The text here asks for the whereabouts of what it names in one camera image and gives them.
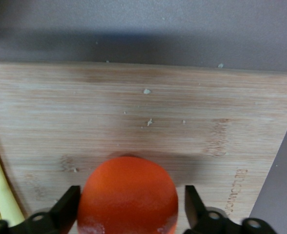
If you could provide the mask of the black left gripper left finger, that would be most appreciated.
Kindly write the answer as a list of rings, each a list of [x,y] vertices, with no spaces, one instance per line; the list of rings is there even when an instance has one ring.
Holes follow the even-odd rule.
[[[71,186],[47,212],[38,212],[22,223],[9,227],[0,220],[0,234],[67,234],[77,219],[81,187]]]

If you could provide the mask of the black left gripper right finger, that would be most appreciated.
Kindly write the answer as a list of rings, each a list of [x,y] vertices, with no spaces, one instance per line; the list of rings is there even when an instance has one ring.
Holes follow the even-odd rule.
[[[217,210],[208,210],[193,185],[185,186],[184,208],[190,228],[186,234],[275,234],[276,231],[258,218],[245,218],[236,224]]]

